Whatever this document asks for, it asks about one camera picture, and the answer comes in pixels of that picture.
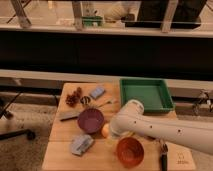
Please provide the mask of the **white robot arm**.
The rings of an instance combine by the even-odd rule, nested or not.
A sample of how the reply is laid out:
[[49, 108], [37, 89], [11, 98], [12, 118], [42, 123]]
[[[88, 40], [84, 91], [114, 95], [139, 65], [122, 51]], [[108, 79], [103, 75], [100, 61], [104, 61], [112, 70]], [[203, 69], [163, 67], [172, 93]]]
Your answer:
[[213, 155], [213, 123], [145, 116], [143, 104], [135, 99], [112, 117], [109, 132], [112, 137], [134, 132]]

